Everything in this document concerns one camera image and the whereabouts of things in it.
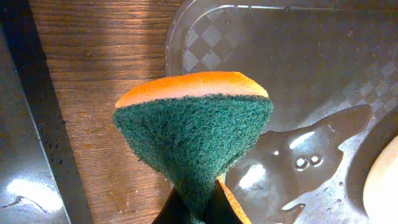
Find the green and orange sponge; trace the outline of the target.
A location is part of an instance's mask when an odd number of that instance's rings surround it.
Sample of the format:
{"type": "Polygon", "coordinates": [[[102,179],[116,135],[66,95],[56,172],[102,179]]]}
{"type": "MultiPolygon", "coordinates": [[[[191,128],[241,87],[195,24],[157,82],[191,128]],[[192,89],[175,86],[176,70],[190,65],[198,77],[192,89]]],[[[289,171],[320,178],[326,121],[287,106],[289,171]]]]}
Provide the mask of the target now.
{"type": "Polygon", "coordinates": [[[223,174],[254,147],[271,117],[262,86],[240,72],[191,73],[135,86],[115,108],[114,125],[139,160],[173,183],[190,223],[205,223],[216,180],[249,222],[223,174]]]}

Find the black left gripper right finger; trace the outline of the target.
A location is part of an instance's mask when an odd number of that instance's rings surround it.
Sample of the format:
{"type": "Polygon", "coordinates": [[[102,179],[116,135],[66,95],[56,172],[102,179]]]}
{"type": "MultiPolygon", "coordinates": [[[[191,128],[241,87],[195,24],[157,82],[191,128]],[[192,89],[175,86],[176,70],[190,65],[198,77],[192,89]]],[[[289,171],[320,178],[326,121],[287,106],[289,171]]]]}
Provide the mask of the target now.
{"type": "Polygon", "coordinates": [[[206,224],[243,224],[234,212],[219,182],[215,181],[215,189],[205,210],[206,224]]]}

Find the white plate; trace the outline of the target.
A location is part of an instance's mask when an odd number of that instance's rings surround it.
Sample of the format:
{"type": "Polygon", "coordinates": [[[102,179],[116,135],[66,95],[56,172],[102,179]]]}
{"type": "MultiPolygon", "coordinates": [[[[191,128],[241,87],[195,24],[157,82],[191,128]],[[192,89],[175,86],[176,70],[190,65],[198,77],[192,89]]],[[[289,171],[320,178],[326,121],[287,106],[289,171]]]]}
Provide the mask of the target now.
{"type": "Polygon", "coordinates": [[[397,138],[382,150],[371,167],[363,203],[371,223],[397,224],[397,138]]]}

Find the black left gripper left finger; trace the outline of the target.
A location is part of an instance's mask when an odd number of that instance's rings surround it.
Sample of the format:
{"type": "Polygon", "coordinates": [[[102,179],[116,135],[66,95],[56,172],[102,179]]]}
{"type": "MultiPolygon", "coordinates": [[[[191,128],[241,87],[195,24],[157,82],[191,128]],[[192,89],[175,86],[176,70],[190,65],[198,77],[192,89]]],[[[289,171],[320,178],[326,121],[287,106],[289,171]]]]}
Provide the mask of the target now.
{"type": "Polygon", "coordinates": [[[189,224],[190,211],[175,188],[152,224],[189,224]]]}

